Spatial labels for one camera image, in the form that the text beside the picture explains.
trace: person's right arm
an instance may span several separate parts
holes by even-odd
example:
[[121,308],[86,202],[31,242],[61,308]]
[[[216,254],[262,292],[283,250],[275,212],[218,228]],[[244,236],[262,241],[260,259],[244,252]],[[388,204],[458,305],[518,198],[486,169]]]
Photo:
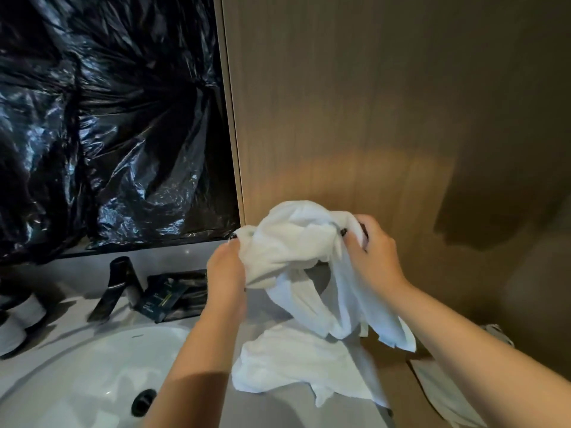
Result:
[[571,426],[571,383],[413,287],[396,244],[375,219],[357,215],[366,251],[347,233],[353,267],[416,334],[491,427]]

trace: sink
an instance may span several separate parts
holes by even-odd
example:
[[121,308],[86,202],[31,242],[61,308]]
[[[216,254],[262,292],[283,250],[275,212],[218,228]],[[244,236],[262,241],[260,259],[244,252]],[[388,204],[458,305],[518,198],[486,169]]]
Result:
[[180,326],[150,325],[72,347],[20,380],[0,400],[1,425],[137,427],[188,333]]

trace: sink drain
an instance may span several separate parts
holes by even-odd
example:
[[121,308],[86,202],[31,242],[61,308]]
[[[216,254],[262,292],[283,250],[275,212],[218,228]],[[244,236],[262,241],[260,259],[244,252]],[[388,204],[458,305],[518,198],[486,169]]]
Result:
[[133,404],[131,405],[131,414],[136,418],[141,418],[145,416],[155,398],[156,398],[155,389],[143,390],[133,400]]

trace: black faucet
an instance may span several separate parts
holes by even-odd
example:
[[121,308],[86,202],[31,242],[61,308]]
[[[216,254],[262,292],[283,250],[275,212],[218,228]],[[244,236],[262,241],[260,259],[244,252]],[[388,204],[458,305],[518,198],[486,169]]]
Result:
[[89,314],[87,321],[104,322],[109,320],[109,316],[123,292],[127,292],[131,309],[135,307],[143,295],[143,289],[129,257],[118,257],[109,264],[107,290],[105,290],[93,312]]

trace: person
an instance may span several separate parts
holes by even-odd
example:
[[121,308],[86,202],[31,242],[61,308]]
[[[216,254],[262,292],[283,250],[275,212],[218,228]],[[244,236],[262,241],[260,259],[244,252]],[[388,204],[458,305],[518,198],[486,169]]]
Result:
[[[355,270],[411,328],[490,427],[571,426],[571,383],[411,285],[396,244],[375,219],[362,249],[344,237]],[[246,315],[240,243],[214,252],[207,266],[208,302],[144,420],[146,428],[216,428],[236,335]]]

